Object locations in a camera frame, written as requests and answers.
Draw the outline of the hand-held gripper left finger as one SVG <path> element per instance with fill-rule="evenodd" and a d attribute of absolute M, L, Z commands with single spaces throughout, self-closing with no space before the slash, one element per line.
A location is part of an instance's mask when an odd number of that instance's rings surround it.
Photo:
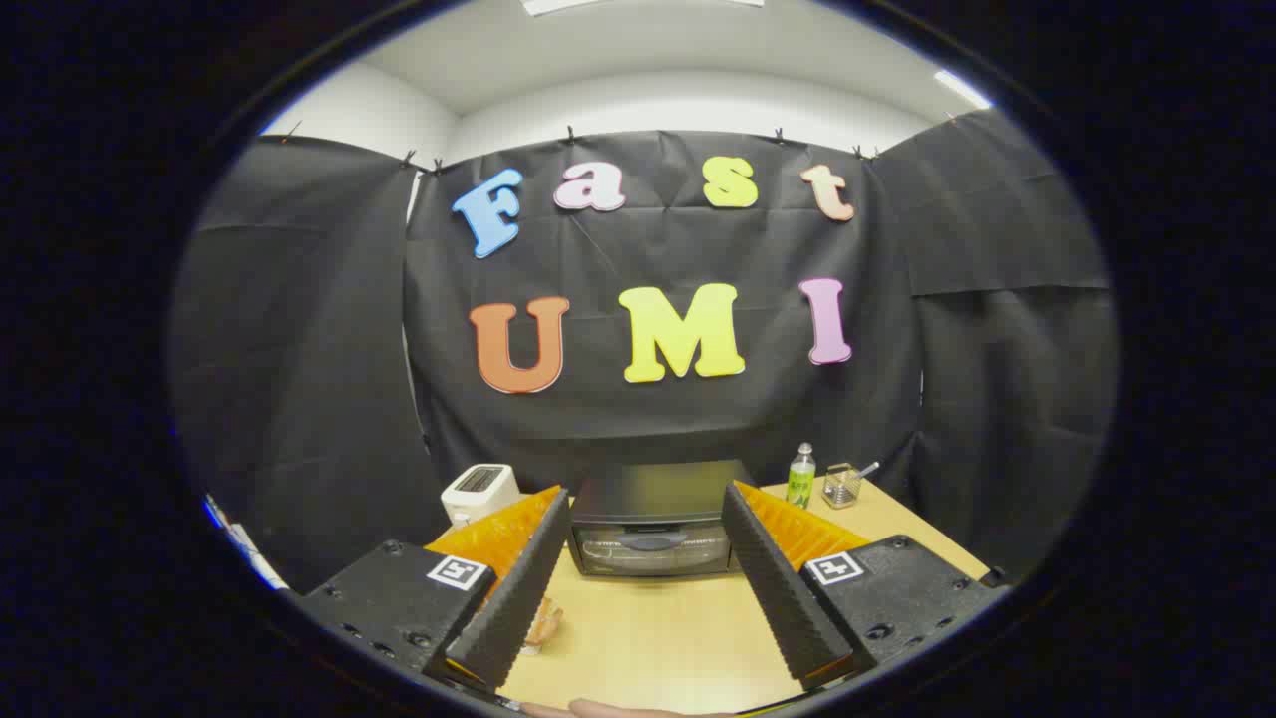
<path fill-rule="evenodd" d="M 560 486 L 429 545 L 387 539 L 299 599 L 373 661 L 493 694 L 537 619 L 570 527 Z"/>

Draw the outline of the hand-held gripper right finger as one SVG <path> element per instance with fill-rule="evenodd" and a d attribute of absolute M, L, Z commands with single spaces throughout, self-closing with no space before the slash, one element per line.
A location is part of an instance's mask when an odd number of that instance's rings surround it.
<path fill-rule="evenodd" d="M 812 690 L 897 662 L 1007 594 L 919 539 L 869 541 L 740 482 L 722 523 L 789 673 Z"/>

